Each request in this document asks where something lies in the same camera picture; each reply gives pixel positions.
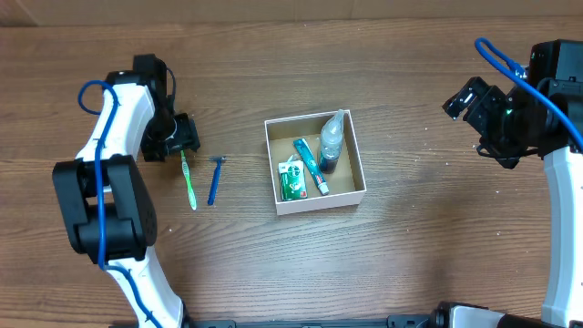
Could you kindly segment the blue disposable razor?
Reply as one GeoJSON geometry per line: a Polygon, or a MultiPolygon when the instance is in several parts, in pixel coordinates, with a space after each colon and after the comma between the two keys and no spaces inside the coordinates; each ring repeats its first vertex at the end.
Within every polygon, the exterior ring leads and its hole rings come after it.
{"type": "Polygon", "coordinates": [[[212,206],[215,203],[217,190],[218,190],[218,186],[219,186],[219,181],[220,181],[221,167],[222,167],[222,164],[226,161],[226,159],[227,158],[225,156],[210,157],[210,161],[214,162],[216,164],[216,167],[215,167],[214,172],[213,172],[213,177],[212,177],[212,181],[210,184],[209,196],[208,196],[208,200],[207,200],[207,204],[209,206],[212,206]]]}

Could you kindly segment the green white toothbrush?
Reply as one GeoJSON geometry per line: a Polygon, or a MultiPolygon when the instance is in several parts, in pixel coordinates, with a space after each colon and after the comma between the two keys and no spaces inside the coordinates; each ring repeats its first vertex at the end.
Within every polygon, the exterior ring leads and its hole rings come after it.
{"type": "Polygon", "coordinates": [[[191,182],[190,172],[189,172],[189,164],[188,164],[187,157],[186,157],[184,150],[182,150],[180,152],[180,156],[181,156],[181,168],[182,168],[183,176],[184,176],[185,182],[186,182],[189,205],[190,205],[191,209],[193,211],[195,211],[198,207],[198,203],[197,203],[194,188],[192,187],[192,182],[191,182]]]}

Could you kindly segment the Colgate toothpaste tube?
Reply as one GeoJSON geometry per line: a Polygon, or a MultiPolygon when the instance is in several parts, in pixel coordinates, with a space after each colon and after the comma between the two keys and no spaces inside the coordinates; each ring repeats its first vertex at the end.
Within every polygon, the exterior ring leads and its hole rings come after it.
{"type": "Polygon", "coordinates": [[[323,196],[327,196],[330,192],[327,182],[321,172],[319,165],[317,164],[315,157],[309,147],[309,144],[305,138],[296,139],[293,141],[293,146],[298,151],[304,164],[309,170],[312,179],[323,196]]]}

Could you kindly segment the green Dettol soap bar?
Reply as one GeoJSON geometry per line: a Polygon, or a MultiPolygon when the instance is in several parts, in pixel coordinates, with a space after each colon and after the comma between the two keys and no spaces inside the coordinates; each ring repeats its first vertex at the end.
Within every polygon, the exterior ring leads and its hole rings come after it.
{"type": "Polygon", "coordinates": [[[278,173],[281,183],[281,199],[283,201],[305,200],[308,198],[304,163],[297,154],[291,155],[286,161],[279,163],[278,173]]]}

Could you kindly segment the clear bottle with dark liquid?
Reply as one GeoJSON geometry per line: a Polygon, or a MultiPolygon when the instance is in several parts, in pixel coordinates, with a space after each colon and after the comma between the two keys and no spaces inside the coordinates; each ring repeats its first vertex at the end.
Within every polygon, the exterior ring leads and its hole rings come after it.
{"type": "Polygon", "coordinates": [[[344,110],[339,109],[322,127],[320,136],[319,167],[321,172],[335,171],[343,148],[344,110]]]}

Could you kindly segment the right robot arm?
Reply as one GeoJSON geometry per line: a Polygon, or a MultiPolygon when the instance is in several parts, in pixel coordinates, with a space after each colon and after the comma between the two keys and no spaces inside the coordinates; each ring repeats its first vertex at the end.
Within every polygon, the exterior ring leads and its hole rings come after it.
{"type": "Polygon", "coordinates": [[[472,77],[443,109],[462,117],[480,134],[476,151],[514,168],[526,156],[543,159],[551,199],[551,270],[543,302],[543,323],[582,325],[582,154],[559,119],[560,109],[514,88],[505,95],[472,77]]]}

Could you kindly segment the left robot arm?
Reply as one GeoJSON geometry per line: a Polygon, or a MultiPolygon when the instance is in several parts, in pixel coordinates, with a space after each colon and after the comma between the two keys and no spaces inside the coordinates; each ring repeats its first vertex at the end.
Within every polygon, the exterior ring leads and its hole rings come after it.
{"type": "Polygon", "coordinates": [[[157,216],[137,159],[197,151],[194,121],[175,112],[176,78],[166,66],[114,71],[96,84],[103,107],[95,128],[52,172],[67,237],[118,284],[139,327],[191,327],[156,254],[157,216]]]}

